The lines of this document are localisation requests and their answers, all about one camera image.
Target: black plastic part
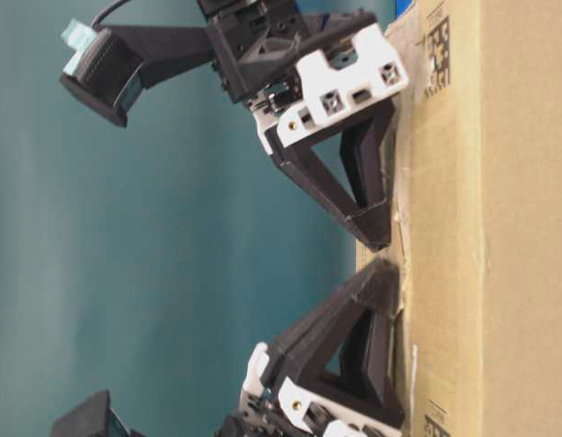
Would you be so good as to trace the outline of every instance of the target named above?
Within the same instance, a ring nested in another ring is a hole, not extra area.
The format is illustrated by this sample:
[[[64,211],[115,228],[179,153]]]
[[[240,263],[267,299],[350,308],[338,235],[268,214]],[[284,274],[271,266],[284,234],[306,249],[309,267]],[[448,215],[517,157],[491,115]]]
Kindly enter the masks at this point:
[[[97,391],[74,410],[58,419],[50,437],[145,437],[128,432],[110,410],[107,390]]]
[[[272,437],[264,428],[255,427],[236,412],[226,417],[216,437]]]
[[[146,89],[202,66],[214,57],[203,27],[108,25],[105,28],[143,58],[139,76]]]
[[[391,241],[391,201],[383,187],[380,145],[393,113],[392,100],[386,99],[286,148],[276,127],[265,132],[275,165],[374,251]],[[340,132],[340,154],[354,198],[312,150]]]
[[[126,127],[121,99],[138,75],[143,88],[168,80],[213,58],[203,27],[109,25],[80,61],[75,76],[60,82],[80,102],[111,123]]]
[[[51,437],[105,437],[110,407],[108,391],[98,391],[52,427]]]
[[[327,426],[333,422],[335,418],[325,410],[321,405],[312,402],[309,410],[305,412],[303,421],[313,431],[313,435],[323,436]]]
[[[234,103],[274,83],[302,57],[377,22],[374,14],[358,12],[311,29],[294,0],[260,0],[227,11],[210,19],[207,31],[222,84]]]
[[[60,83],[82,104],[97,112],[112,124],[119,127],[127,127],[127,113],[121,105],[107,105],[85,90],[72,76],[62,74]]]
[[[239,0],[198,0],[199,7],[201,8],[201,12],[209,18],[223,8],[238,3]]]
[[[273,396],[289,377],[357,412],[400,428],[404,412],[388,375],[399,306],[398,269],[376,260],[277,337],[261,377]],[[342,346],[340,374],[327,364]]]
[[[274,437],[282,437],[283,435],[289,437],[311,437],[308,432],[301,431],[292,426],[280,410],[273,409],[266,411],[264,415],[266,416],[266,422],[273,424],[275,428],[281,432],[281,435],[276,433]]]

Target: black 3d-printed bracket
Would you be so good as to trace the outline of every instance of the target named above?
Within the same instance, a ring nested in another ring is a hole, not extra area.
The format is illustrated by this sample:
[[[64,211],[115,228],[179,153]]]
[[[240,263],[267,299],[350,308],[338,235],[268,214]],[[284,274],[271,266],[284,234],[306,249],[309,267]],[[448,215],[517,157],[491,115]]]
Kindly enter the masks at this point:
[[[287,148],[275,128],[265,134],[275,165],[374,251],[391,241],[391,201],[384,188],[380,148],[393,114],[392,100],[386,99]],[[340,132],[340,155],[353,198],[312,149]]]
[[[400,428],[404,411],[389,376],[399,309],[398,269],[376,260],[277,337],[261,377],[272,395],[286,377],[354,411]],[[340,350],[340,374],[327,370]]]
[[[108,25],[96,30],[108,33],[110,39],[104,46],[92,47],[90,58],[81,62],[85,80],[63,74],[60,82],[79,101],[119,127],[127,126],[128,110],[120,102],[134,78],[149,89],[214,57],[203,27]],[[119,62],[112,63],[113,58]]]
[[[145,437],[129,431],[110,409],[108,391],[97,391],[74,410],[58,419],[51,437]]]

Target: cardboard surface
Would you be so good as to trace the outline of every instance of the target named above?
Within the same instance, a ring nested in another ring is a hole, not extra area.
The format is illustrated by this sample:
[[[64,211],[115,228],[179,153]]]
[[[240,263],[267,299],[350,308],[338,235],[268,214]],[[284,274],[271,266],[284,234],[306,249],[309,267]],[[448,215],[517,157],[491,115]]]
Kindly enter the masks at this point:
[[[419,0],[388,35],[406,435],[562,435],[562,0]]]

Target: teal background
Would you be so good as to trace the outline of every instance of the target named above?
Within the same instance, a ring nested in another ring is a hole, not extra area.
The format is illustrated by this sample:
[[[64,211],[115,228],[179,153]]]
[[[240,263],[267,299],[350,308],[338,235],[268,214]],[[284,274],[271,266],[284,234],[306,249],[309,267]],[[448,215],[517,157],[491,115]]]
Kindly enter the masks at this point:
[[[254,344],[353,272],[353,238],[276,170],[208,66],[146,93],[128,130],[66,93],[59,34],[104,5],[0,0],[0,437],[47,436],[105,387],[153,437],[210,436]],[[111,21],[202,17],[139,0]]]

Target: triangular leg frame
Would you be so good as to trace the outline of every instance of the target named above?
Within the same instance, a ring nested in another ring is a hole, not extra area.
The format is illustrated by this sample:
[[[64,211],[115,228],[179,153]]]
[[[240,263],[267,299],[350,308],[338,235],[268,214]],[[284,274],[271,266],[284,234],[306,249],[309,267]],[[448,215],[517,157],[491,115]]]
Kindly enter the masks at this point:
[[[303,389],[400,427],[404,413],[389,377],[398,270],[382,260],[343,284],[277,337],[262,382],[276,395],[286,377]],[[340,375],[326,370],[340,352]]]
[[[373,251],[391,241],[391,200],[384,189],[380,146],[393,114],[388,98],[286,148],[276,127],[265,133],[275,165]],[[312,149],[340,132],[340,155],[353,198]]]

